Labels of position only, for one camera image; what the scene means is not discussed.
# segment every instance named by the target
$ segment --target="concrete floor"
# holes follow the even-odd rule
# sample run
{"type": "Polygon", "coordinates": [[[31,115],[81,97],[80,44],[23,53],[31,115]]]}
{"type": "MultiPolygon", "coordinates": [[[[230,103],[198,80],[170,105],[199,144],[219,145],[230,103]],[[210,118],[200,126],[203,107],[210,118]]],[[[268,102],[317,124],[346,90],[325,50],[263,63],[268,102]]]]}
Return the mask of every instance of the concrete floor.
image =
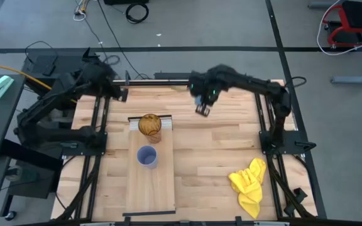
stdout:
{"type": "MultiPolygon", "coordinates": [[[[284,46],[315,47],[323,11],[311,11],[307,1],[272,0],[284,46]]],[[[43,40],[54,48],[99,47],[86,23],[72,20],[73,0],[9,0],[0,9],[0,48],[25,48],[43,40]]],[[[261,0],[151,0],[149,18],[129,24],[124,15],[103,5],[121,46],[264,46],[276,47],[265,1],[261,0]]],[[[116,6],[123,10],[126,6],[116,6]]],[[[97,2],[91,1],[87,19],[104,47],[117,47],[97,2]]],[[[35,48],[47,48],[36,45],[35,48]]],[[[120,53],[114,69],[136,74],[120,53]]],[[[285,78],[276,51],[172,51],[132,52],[127,56],[140,73],[205,71],[225,63],[258,78],[285,78]]],[[[326,56],[318,52],[287,52],[292,76],[308,79],[297,88],[302,116],[313,150],[314,164],[328,218],[362,221],[362,86],[332,85],[333,76],[362,75],[362,52],[326,56]]],[[[0,54],[0,64],[20,69],[23,53],[0,54]]],[[[0,69],[0,74],[10,74],[0,69]]],[[[18,109],[36,97],[24,91],[18,109]]],[[[7,138],[17,141],[9,128],[7,138]]],[[[0,207],[4,191],[0,194],[0,207]]],[[[47,200],[15,197],[12,222],[0,225],[47,221],[53,205],[47,200]]]]}

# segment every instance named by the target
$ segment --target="black cable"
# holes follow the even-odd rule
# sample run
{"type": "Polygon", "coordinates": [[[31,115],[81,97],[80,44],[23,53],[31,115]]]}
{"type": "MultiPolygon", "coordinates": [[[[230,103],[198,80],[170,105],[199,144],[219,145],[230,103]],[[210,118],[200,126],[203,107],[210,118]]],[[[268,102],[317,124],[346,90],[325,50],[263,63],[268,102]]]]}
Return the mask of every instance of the black cable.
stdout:
{"type": "Polygon", "coordinates": [[[125,60],[129,63],[129,65],[131,66],[131,68],[138,74],[138,76],[141,77],[141,74],[135,69],[135,67],[132,65],[132,63],[128,60],[128,57],[126,57],[126,55],[125,55],[125,53],[124,53],[124,50],[121,48],[121,45],[119,44],[119,41],[118,41],[118,39],[117,39],[116,34],[114,33],[114,31],[112,30],[110,24],[108,23],[106,14],[104,13],[104,10],[103,10],[103,7],[101,6],[100,0],[97,0],[97,2],[99,3],[99,7],[100,7],[100,10],[101,10],[101,13],[102,13],[103,16],[104,16],[104,20],[106,21],[108,28],[110,29],[112,35],[114,36],[114,39],[116,40],[116,43],[117,43],[117,45],[118,45],[119,50],[120,50],[121,53],[124,55],[125,60]]]}
{"type": "Polygon", "coordinates": [[[41,102],[45,102],[45,101],[47,101],[48,99],[51,99],[52,97],[56,97],[56,96],[58,96],[58,95],[66,94],[66,93],[69,93],[69,92],[73,92],[73,91],[76,90],[76,89],[81,89],[81,88],[83,88],[83,87],[87,87],[87,86],[90,85],[89,83],[86,83],[86,84],[79,85],[78,87],[76,87],[76,83],[80,80],[80,78],[82,78],[81,75],[79,75],[79,77],[77,77],[77,79],[75,80],[73,86],[71,86],[69,89],[64,90],[64,91],[62,91],[62,92],[59,92],[59,93],[57,93],[57,94],[49,95],[48,97],[45,97],[45,98],[41,99],[40,101],[41,101],[41,102]]]}
{"type": "Polygon", "coordinates": [[[115,62],[113,62],[113,63],[108,63],[108,65],[114,66],[114,65],[117,65],[119,62],[121,62],[121,59],[120,59],[119,56],[117,56],[117,55],[110,55],[110,56],[108,56],[108,57],[103,61],[103,63],[108,62],[108,60],[111,59],[111,58],[113,58],[113,57],[114,57],[114,58],[117,58],[117,60],[116,60],[115,62]]]}
{"type": "MultiPolygon", "coordinates": [[[[68,159],[68,161],[66,161],[66,162],[62,165],[61,170],[63,169],[63,167],[64,167],[67,163],[69,163],[69,162],[70,162],[71,160],[73,160],[74,158],[75,158],[75,156],[72,156],[70,159],[68,159]]],[[[9,185],[9,186],[6,186],[5,188],[1,188],[0,191],[5,190],[5,189],[8,189],[8,188],[12,188],[12,187],[14,187],[14,186],[27,185],[27,184],[30,184],[30,183],[37,183],[37,182],[40,182],[40,181],[43,181],[43,180],[47,180],[47,179],[49,179],[49,178],[51,178],[51,177],[53,177],[53,175],[52,175],[52,176],[49,176],[49,177],[47,177],[47,178],[43,178],[43,179],[40,179],[40,180],[36,180],[36,181],[18,183],[18,184],[16,184],[16,185],[9,185]]]]}
{"type": "MultiPolygon", "coordinates": [[[[71,160],[73,160],[74,158],[75,158],[75,156],[72,156],[70,159],[68,159],[68,161],[66,161],[66,162],[62,165],[62,169],[63,169],[63,167],[64,167],[67,163],[69,163],[69,162],[70,162],[71,160]]],[[[62,207],[64,210],[66,210],[67,207],[65,207],[65,205],[61,202],[61,199],[60,199],[60,197],[58,197],[57,192],[55,192],[55,198],[57,198],[58,202],[61,204],[61,207],[62,207]]]]}
{"type": "Polygon", "coordinates": [[[36,41],[36,42],[28,45],[28,46],[25,48],[26,59],[28,59],[31,64],[35,64],[34,61],[31,60],[31,59],[29,58],[29,56],[28,56],[28,48],[31,47],[31,46],[34,45],[34,44],[37,44],[37,43],[44,43],[44,44],[48,45],[48,46],[55,52],[55,59],[53,60],[53,63],[54,63],[55,60],[57,60],[57,58],[58,58],[58,53],[57,53],[57,51],[55,51],[55,49],[54,49],[52,46],[50,46],[50,45],[49,45],[47,42],[45,42],[45,41],[36,41]]]}
{"type": "Polygon", "coordinates": [[[115,8],[114,6],[111,6],[113,9],[115,9],[116,11],[118,11],[118,12],[120,12],[120,13],[122,13],[122,14],[125,14],[125,12],[122,12],[120,9],[117,9],[117,8],[115,8]]]}
{"type": "Polygon", "coordinates": [[[99,45],[104,53],[104,56],[106,57],[106,59],[103,60],[104,63],[108,62],[108,60],[112,57],[117,58],[117,61],[115,61],[114,63],[108,63],[108,65],[113,66],[113,65],[117,65],[119,62],[121,62],[121,59],[119,56],[117,55],[110,55],[107,56],[106,50],[103,47],[102,41],[100,41],[100,38],[98,37],[98,35],[93,31],[92,26],[89,24],[89,22],[87,21],[87,19],[85,18],[84,20],[87,24],[87,26],[89,27],[90,31],[92,32],[92,34],[96,37],[97,41],[99,42],[99,45]]]}
{"type": "Polygon", "coordinates": [[[297,85],[294,85],[294,88],[300,87],[304,84],[307,83],[307,79],[301,76],[296,76],[296,77],[292,77],[292,79],[289,82],[293,82],[294,79],[302,79],[303,81],[301,83],[298,83],[297,85]]]}
{"type": "Polygon", "coordinates": [[[141,78],[142,78],[142,80],[152,79],[152,78],[149,78],[149,76],[148,76],[147,74],[145,74],[145,73],[140,73],[138,76],[136,76],[136,77],[135,77],[135,79],[137,79],[138,77],[141,77],[141,78]]]}
{"type": "Polygon", "coordinates": [[[33,90],[29,89],[29,88],[26,88],[26,87],[23,87],[23,90],[28,91],[28,92],[32,92],[34,94],[36,93],[35,91],[33,91],[33,90]]]}
{"type": "Polygon", "coordinates": [[[100,47],[101,49],[103,50],[103,53],[104,53],[104,56],[106,57],[106,60],[108,59],[108,56],[107,56],[107,53],[106,53],[106,50],[104,49],[103,45],[102,45],[102,42],[100,41],[100,38],[98,37],[98,35],[93,31],[92,29],[92,26],[89,24],[89,22],[87,21],[87,19],[85,18],[84,20],[87,24],[87,26],[89,27],[90,31],[92,32],[92,34],[96,37],[97,41],[99,42],[100,44],[100,47]]]}
{"type": "Polygon", "coordinates": [[[130,22],[131,24],[142,23],[148,16],[149,16],[149,8],[148,8],[147,5],[145,5],[143,3],[133,3],[133,4],[129,5],[128,8],[126,8],[126,11],[125,11],[126,20],[128,22],[130,22]],[[142,17],[142,19],[135,19],[131,15],[129,15],[129,12],[135,6],[142,6],[146,10],[146,14],[145,14],[144,17],[142,17]]]}

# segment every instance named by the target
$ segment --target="blue plastic cup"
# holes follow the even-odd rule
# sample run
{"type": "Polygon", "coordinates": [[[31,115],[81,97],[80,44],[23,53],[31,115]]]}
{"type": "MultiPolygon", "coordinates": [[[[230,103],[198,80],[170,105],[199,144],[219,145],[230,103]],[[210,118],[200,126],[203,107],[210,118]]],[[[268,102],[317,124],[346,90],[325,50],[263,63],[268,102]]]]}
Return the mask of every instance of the blue plastic cup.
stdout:
{"type": "Polygon", "coordinates": [[[136,153],[136,159],[139,164],[146,166],[149,169],[154,169],[157,167],[157,151],[152,146],[143,146],[139,148],[136,153]]]}

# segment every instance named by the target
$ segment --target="black stand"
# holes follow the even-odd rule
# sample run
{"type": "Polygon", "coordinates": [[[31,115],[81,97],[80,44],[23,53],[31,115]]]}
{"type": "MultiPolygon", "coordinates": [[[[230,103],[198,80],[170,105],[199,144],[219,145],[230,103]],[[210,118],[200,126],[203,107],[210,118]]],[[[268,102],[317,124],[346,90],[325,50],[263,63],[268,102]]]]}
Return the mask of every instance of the black stand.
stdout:
{"type": "Polygon", "coordinates": [[[46,154],[25,148],[22,145],[16,144],[7,139],[5,139],[2,143],[1,154],[56,172],[59,172],[62,166],[61,159],[53,158],[46,154]]]}

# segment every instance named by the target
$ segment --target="yellow cloth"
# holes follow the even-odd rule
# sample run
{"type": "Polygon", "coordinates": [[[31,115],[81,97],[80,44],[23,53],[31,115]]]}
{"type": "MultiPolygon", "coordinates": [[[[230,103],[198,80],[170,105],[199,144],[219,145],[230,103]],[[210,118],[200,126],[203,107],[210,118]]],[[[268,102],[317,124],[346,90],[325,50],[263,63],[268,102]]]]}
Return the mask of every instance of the yellow cloth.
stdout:
{"type": "Polygon", "coordinates": [[[253,218],[257,218],[260,211],[259,202],[262,200],[263,175],[266,163],[260,159],[252,160],[250,167],[231,173],[231,186],[238,194],[238,203],[253,218]]]}

